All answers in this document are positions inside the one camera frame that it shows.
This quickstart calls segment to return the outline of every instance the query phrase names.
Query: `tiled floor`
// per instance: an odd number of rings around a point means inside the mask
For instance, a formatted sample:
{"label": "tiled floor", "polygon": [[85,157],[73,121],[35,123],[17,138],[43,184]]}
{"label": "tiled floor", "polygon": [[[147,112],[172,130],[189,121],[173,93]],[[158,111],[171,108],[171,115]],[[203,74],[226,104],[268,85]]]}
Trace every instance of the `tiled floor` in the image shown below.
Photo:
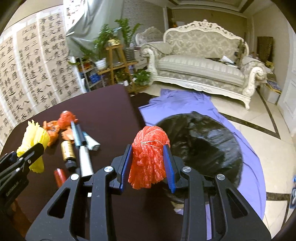
{"label": "tiled floor", "polygon": [[[159,96],[162,88],[183,89],[177,85],[154,82],[143,92]],[[260,158],[266,192],[269,193],[263,222],[274,237],[292,213],[292,210],[287,208],[287,199],[293,187],[293,176],[296,174],[296,152],[286,123],[277,106],[266,102],[274,119],[275,126],[273,125],[272,118],[257,92],[252,97],[250,110],[246,110],[241,101],[224,96],[213,95],[212,102],[220,113],[235,117],[231,123],[241,131]]]}

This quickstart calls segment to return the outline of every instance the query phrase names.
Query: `sofa armrest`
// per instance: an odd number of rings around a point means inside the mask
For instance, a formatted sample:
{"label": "sofa armrest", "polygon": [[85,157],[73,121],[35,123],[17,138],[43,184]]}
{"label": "sofa armrest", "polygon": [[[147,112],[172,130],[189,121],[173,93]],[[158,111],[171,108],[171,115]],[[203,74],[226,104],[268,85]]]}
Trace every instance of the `sofa armrest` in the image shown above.
{"label": "sofa armrest", "polygon": [[173,51],[173,47],[168,43],[164,42],[152,42],[146,43],[141,47],[141,55],[143,57],[149,58],[148,61],[148,71],[152,75],[158,75],[158,61],[167,55],[170,55]]}
{"label": "sofa armrest", "polygon": [[266,82],[265,65],[257,59],[246,56],[242,60],[241,71],[246,80],[242,94],[251,97],[257,86]]}

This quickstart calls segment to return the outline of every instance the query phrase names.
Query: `green plant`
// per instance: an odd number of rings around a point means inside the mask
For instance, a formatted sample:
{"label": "green plant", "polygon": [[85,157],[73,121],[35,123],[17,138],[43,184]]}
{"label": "green plant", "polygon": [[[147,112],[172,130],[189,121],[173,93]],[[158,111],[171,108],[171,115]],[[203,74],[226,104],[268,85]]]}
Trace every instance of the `green plant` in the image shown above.
{"label": "green plant", "polygon": [[124,43],[127,47],[129,47],[132,37],[135,34],[135,32],[137,31],[137,29],[142,25],[140,23],[137,23],[133,29],[130,28],[129,24],[128,24],[128,18],[123,18],[123,19],[116,19],[115,22],[119,24],[119,26],[121,27],[121,32],[122,32],[122,36],[124,39]]}
{"label": "green plant", "polygon": [[84,47],[79,42],[75,42],[75,43],[79,46],[80,51],[84,54],[84,56],[83,56],[82,59],[86,59],[86,61],[83,61],[82,63],[81,62],[73,63],[71,61],[68,61],[68,63],[70,65],[79,65],[79,64],[87,63],[87,62],[89,62],[89,60],[92,60],[92,61],[96,61],[97,60],[98,55],[95,52],[93,52],[92,50]]}
{"label": "green plant", "polygon": [[118,83],[128,80],[128,78],[129,78],[129,75],[127,72],[125,72],[125,70],[117,70],[114,72],[114,75],[115,75],[115,79]]}
{"label": "green plant", "polygon": [[136,78],[135,84],[140,86],[148,85],[150,82],[150,74],[151,72],[149,71],[139,69],[136,73],[133,74],[133,77]]}
{"label": "green plant", "polygon": [[108,24],[103,25],[101,32],[99,32],[98,37],[96,37],[95,40],[93,41],[95,51],[98,55],[97,60],[100,60],[103,58],[103,52],[108,40],[117,38],[115,36],[117,31],[118,31],[118,28],[110,28]]}

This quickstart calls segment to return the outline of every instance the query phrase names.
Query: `wall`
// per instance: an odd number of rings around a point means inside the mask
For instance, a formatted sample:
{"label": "wall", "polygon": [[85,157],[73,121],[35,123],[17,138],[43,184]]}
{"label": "wall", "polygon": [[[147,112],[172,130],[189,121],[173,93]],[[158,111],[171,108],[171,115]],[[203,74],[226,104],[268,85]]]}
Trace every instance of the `wall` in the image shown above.
{"label": "wall", "polygon": [[33,13],[62,4],[63,0],[26,0],[14,13],[5,29]]}
{"label": "wall", "polygon": [[173,17],[175,21],[183,21],[186,24],[206,19],[242,38],[247,32],[247,19],[231,13],[207,9],[173,9]]}
{"label": "wall", "polygon": [[136,33],[143,32],[152,26],[162,32],[165,31],[163,8],[144,0],[124,0],[122,17],[129,18],[131,27],[136,23],[142,24]]}
{"label": "wall", "polygon": [[253,51],[253,45],[254,43],[252,42],[253,40],[253,23],[252,23],[252,18],[247,18],[247,35],[246,35],[246,42],[249,45],[250,48],[250,53]]}
{"label": "wall", "polygon": [[251,5],[244,11],[244,15],[250,17],[273,4],[271,0],[254,0]]}
{"label": "wall", "polygon": [[171,3],[169,0],[144,0],[144,1],[153,3],[161,7],[170,7],[170,8],[176,7],[176,5]]}
{"label": "wall", "polygon": [[290,57],[290,41],[288,22],[275,4],[256,13],[254,20],[254,46],[257,49],[257,37],[269,36],[274,38],[273,62],[274,73],[281,88],[284,87]]}

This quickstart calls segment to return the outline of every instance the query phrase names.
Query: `potted plant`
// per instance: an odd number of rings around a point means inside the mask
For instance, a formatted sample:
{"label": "potted plant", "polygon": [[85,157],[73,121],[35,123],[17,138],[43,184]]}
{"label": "potted plant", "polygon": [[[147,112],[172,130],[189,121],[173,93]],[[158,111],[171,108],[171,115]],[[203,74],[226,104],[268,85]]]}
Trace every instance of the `potted plant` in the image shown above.
{"label": "potted plant", "polygon": [[129,26],[128,18],[116,19],[115,22],[117,22],[121,27],[122,37],[124,39],[124,43],[126,46],[125,47],[126,59],[128,61],[133,61],[135,59],[135,55],[134,55],[134,48],[131,46],[131,41],[132,41],[133,35],[142,24],[137,23],[133,27],[133,29],[131,29]]}
{"label": "potted plant", "polygon": [[70,65],[77,65],[79,72],[82,72],[81,66],[83,65],[85,70],[91,68],[90,61],[93,61],[94,59],[96,59],[97,56],[92,50],[85,48],[82,44],[80,44],[78,42],[76,42],[76,44],[79,46],[80,51],[83,53],[82,62],[78,61],[78,62],[73,63],[71,61],[68,61],[68,63]]}
{"label": "potted plant", "polygon": [[125,70],[117,70],[114,77],[118,84],[123,84],[124,86],[129,85],[129,75]]}
{"label": "potted plant", "polygon": [[150,82],[151,72],[144,69],[139,69],[136,73],[133,74],[135,84],[139,86],[148,85]]}
{"label": "potted plant", "polygon": [[116,38],[115,33],[117,30],[117,28],[110,28],[108,24],[104,24],[98,37],[93,41],[95,52],[97,54],[97,60],[94,64],[99,70],[107,68],[106,58],[103,58],[103,53],[108,41]]}
{"label": "potted plant", "polygon": [[117,38],[117,33],[118,33],[118,30],[120,29],[121,27],[109,28],[106,30],[107,34],[109,34],[108,46],[114,46],[114,45],[120,44],[120,40]]}

